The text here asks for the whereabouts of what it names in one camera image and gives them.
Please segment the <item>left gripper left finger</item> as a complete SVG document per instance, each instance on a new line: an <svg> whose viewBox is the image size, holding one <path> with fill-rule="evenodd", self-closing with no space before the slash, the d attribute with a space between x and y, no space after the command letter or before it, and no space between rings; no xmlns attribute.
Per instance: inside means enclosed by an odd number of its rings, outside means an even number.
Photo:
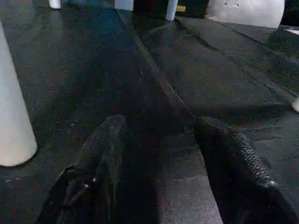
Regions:
<svg viewBox="0 0 299 224"><path fill-rule="evenodd" d="M127 138L125 118L107 117L51 186L38 222L112 224Z"/></svg>

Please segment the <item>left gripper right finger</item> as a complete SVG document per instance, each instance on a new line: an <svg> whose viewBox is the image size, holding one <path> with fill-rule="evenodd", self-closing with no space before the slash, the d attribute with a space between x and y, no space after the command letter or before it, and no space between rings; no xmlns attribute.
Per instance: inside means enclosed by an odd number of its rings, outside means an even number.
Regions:
<svg viewBox="0 0 299 224"><path fill-rule="evenodd" d="M299 202L241 132L199 117L194 137L225 224L296 224Z"/></svg>

